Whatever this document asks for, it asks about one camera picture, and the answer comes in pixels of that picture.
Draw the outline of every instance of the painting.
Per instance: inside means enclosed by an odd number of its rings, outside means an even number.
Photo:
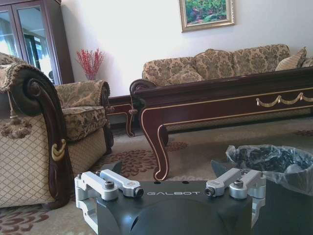
[[[235,24],[233,0],[179,0],[183,32]]]

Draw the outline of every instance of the trash bin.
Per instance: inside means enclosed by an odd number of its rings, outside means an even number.
[[[313,154],[287,146],[229,146],[227,160],[267,178],[254,235],[313,235]]]

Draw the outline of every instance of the curved table leg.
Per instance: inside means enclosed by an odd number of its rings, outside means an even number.
[[[166,130],[165,126],[161,127],[160,135],[162,136],[164,145],[167,146],[167,143],[168,143],[168,133],[167,133],[167,130]]]
[[[167,132],[162,123],[158,122],[160,118],[153,116],[153,112],[144,112],[141,114],[141,128],[153,150],[156,158],[157,168],[154,172],[154,178],[157,181],[165,180],[169,173],[169,161],[165,150],[163,135]]]
[[[133,115],[131,115],[129,112],[126,112],[126,134],[129,137],[134,137],[135,134],[132,131],[132,121],[133,121]]]

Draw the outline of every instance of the vase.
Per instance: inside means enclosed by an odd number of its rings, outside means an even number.
[[[86,78],[88,81],[93,81],[93,80],[96,80],[96,75],[95,74],[86,74]]]

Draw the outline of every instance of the silver clamp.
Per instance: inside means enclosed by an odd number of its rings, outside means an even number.
[[[208,196],[216,197],[224,195],[225,188],[241,177],[241,171],[236,168],[230,169],[215,180],[206,182],[205,193]]]
[[[258,220],[260,208],[265,206],[265,176],[257,170],[251,170],[242,176],[241,170],[232,168],[216,180],[207,181],[205,193],[210,197],[221,196],[228,186],[229,194],[234,199],[246,199],[248,195],[252,197],[251,227],[253,227]]]
[[[138,181],[128,180],[111,170],[102,170],[96,174],[88,171],[75,177],[76,207],[83,211],[85,221],[98,234],[98,221],[94,198],[101,196],[111,201],[118,197],[118,190],[127,197],[141,197],[143,189]]]

